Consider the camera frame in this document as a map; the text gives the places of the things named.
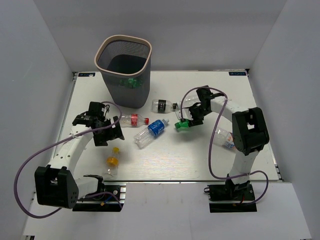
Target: sticker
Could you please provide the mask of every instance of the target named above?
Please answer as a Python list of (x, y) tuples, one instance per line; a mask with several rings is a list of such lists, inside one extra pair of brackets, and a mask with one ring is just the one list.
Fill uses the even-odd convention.
[(160, 100), (158, 102), (158, 113), (164, 113), (166, 111), (166, 100)]
[(226, 141), (223, 144), (225, 147), (227, 147), (228, 149), (235, 149), (235, 143), (234, 143), (234, 138), (232, 136), (231, 132), (228, 132), (227, 136), (226, 136)]
[(245, 71), (230, 71), (229, 76), (247, 76)]
[(79, 73), (78, 77), (94, 77), (96, 75), (95, 72), (83, 72)]
[(154, 136), (157, 136), (159, 133), (161, 133), (165, 129), (165, 125), (161, 120), (157, 120), (151, 123), (148, 126), (148, 129), (150, 129), (154, 133)]
[(131, 126), (138, 125), (138, 114), (131, 114)]

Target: plastic bottle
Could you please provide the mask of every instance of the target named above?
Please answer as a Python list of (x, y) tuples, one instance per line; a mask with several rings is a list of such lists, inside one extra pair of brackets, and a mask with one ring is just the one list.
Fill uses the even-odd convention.
[(141, 127), (142, 125), (149, 124), (149, 118), (144, 118), (138, 114), (124, 114), (120, 119), (121, 127), (131, 126), (131, 127)]
[(109, 156), (106, 163), (106, 172), (103, 174), (103, 178), (114, 178), (118, 174), (118, 165), (119, 165), (119, 148), (114, 147), (112, 149), (112, 154)]
[(151, 143), (168, 125), (169, 119), (156, 120), (146, 127), (143, 131), (133, 137), (134, 142), (139, 148), (144, 148)]
[(214, 132), (213, 143), (228, 149), (236, 149), (232, 133), (220, 127), (217, 127)]
[[(187, 96), (183, 101), (182, 107), (183, 108), (191, 107), (195, 103), (200, 103), (198, 95)], [(177, 104), (178, 104), (178, 108), (180, 109), (181, 101), (179, 101)]]
[(178, 104), (168, 100), (154, 99), (152, 100), (152, 112), (159, 114), (167, 114), (178, 110)]

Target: bottle with black label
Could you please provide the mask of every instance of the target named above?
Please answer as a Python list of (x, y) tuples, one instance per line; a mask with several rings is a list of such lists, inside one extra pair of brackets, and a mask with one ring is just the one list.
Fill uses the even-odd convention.
[(178, 104), (168, 100), (154, 99), (152, 100), (152, 112), (159, 114), (167, 114), (178, 110)]

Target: white backdrop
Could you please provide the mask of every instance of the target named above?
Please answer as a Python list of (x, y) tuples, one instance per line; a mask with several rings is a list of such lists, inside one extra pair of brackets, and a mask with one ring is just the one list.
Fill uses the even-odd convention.
[(153, 70), (250, 68), (286, 0), (34, 0), (73, 71), (115, 34), (145, 38)]
[(320, 1), (288, 0), (250, 74), (275, 159), (314, 240), (320, 239), (319, 11)]
[[(14, 199), (21, 164), (56, 140), (72, 72), (32, 0), (2, 0), (0, 7), (0, 208), (1, 239), (19, 240), (27, 215)], [(28, 209), (35, 169), (50, 151), (21, 173), (18, 192)]]

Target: trash can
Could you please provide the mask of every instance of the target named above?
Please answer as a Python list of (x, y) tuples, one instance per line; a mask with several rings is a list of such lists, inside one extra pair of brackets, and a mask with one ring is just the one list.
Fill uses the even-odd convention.
[(94, 64), (102, 74), (113, 101), (138, 109), (150, 91), (151, 44), (144, 39), (114, 35), (100, 46)]

